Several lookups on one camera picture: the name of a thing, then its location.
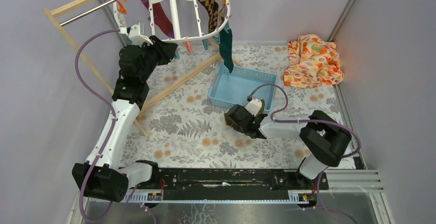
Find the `white plastic clip hanger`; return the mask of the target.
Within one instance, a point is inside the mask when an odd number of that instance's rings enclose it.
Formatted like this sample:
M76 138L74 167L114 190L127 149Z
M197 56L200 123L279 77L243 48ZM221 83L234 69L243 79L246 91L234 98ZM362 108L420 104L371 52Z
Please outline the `white plastic clip hanger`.
M118 27L131 27L134 23L129 23L125 16L128 11L125 7L128 0L118 0L113 3L113 16ZM219 33L226 24L229 25L231 17L231 5L229 0L216 0L219 5L219 11L224 4L227 5L227 15L224 24L220 25L218 20L217 28L214 32L208 32L208 15L206 9L197 0L149 0L150 8L146 10L149 18L143 22L145 35L162 35L163 41L183 42L187 44L190 41L206 42L209 38L219 44ZM157 25L154 24L153 4L160 3L166 16L173 25L174 38L167 37Z

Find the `dark teal sock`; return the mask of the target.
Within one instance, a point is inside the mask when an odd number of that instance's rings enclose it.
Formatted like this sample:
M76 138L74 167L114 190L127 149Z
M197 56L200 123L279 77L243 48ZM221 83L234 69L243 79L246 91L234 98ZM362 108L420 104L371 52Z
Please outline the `dark teal sock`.
M219 52L220 56L224 60L224 65L228 69L229 73L233 72L234 63L232 60L232 30L228 24L219 33Z

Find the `olive orange sock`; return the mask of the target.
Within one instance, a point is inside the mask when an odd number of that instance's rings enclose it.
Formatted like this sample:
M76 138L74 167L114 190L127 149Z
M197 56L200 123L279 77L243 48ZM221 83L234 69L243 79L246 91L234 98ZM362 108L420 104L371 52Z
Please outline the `olive orange sock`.
M226 125L231 127L246 128L254 121L255 117L263 113L264 100L252 98L245 106L236 104L224 114Z

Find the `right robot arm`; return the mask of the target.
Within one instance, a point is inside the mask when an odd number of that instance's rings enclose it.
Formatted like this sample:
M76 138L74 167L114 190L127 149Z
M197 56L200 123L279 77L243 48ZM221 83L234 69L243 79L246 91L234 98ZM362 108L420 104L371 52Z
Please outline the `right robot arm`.
M297 169L295 182L308 189L315 178L328 167L337 167L352 139L350 130L320 110L307 120L279 120L267 114L253 115L235 105L224 114L226 124L252 139L286 138L303 141L311 154Z

